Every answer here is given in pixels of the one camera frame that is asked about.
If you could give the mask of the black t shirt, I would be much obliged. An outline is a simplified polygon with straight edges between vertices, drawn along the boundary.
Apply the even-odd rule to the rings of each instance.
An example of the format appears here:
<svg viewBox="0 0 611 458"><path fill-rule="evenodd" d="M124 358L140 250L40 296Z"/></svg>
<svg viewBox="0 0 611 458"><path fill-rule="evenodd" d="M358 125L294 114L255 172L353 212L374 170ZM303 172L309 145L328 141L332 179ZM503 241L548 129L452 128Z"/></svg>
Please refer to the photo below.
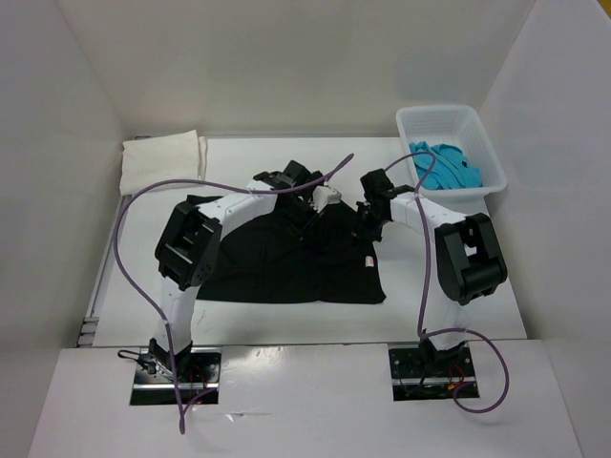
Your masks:
<svg viewBox="0 0 611 458"><path fill-rule="evenodd" d="M217 302L379 304L386 298L371 241L354 236L356 212L340 201L317 213L280 195L272 213L221 241L199 299Z"/></svg>

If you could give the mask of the white t shirt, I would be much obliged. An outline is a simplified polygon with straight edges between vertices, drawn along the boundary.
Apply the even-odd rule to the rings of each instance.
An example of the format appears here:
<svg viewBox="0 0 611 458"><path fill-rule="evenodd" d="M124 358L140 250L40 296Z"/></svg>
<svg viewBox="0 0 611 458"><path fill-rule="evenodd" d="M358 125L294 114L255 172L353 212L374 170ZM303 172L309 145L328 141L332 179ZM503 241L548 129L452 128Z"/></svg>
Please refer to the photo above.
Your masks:
<svg viewBox="0 0 611 458"><path fill-rule="evenodd" d="M168 179L204 179L207 139L196 130L123 142L119 192L130 196Z"/></svg>

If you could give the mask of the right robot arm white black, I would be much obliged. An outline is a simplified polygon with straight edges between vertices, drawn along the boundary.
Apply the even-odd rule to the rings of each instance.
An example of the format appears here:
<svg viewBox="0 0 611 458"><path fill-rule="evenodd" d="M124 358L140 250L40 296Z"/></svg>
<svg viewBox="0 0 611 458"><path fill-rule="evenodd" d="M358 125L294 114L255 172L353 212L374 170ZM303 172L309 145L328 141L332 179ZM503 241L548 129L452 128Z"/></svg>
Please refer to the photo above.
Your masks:
<svg viewBox="0 0 611 458"><path fill-rule="evenodd" d="M467 337L467 326L452 312L439 329L428 330L424 314L432 278L444 295L461 306L492 295L508 277L507 266L491 219L466 215L416 193L410 185L395 186L382 169L360 178L364 199L357 203L354 235L380 241L383 227L399 223L425 239L425 284L417 322L418 362L430 375L452 363Z"/></svg>

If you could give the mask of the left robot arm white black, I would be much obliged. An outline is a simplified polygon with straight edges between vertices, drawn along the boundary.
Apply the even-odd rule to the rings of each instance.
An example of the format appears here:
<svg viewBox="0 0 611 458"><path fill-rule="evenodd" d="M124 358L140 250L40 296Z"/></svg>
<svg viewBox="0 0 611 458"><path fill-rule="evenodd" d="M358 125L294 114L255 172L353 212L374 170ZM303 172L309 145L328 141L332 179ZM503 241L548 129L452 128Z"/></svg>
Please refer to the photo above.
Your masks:
<svg viewBox="0 0 611 458"><path fill-rule="evenodd" d="M155 250L163 317L150 340L149 354L158 373L175 382L189 372L198 291L212 277L225 237L274 212L301 233L340 201L341 194L320 173L311 174L292 160L281 172L255 175L243 191L202 203L193 198L178 203Z"/></svg>

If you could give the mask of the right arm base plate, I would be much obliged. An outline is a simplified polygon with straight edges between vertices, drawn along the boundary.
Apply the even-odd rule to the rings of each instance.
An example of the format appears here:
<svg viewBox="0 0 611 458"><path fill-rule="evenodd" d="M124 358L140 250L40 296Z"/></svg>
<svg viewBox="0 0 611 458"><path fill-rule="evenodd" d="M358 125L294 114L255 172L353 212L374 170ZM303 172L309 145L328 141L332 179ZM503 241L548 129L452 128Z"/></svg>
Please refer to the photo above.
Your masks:
<svg viewBox="0 0 611 458"><path fill-rule="evenodd" d="M389 348L394 402L479 398L471 351L461 344L437 351L411 344Z"/></svg>

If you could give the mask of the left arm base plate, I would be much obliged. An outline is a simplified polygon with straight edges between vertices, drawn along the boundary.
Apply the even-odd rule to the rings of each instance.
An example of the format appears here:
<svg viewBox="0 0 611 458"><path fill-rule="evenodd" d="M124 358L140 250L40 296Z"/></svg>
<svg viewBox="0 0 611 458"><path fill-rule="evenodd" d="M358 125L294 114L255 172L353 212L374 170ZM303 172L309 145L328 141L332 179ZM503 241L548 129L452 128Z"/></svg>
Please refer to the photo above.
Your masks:
<svg viewBox="0 0 611 458"><path fill-rule="evenodd" d="M136 364L130 397L131 406L174 406L176 397L171 373L160 367L147 348L121 349L119 358ZM186 405L196 398L195 405L216 405L221 378L221 350L194 347L188 366L179 374L181 401Z"/></svg>

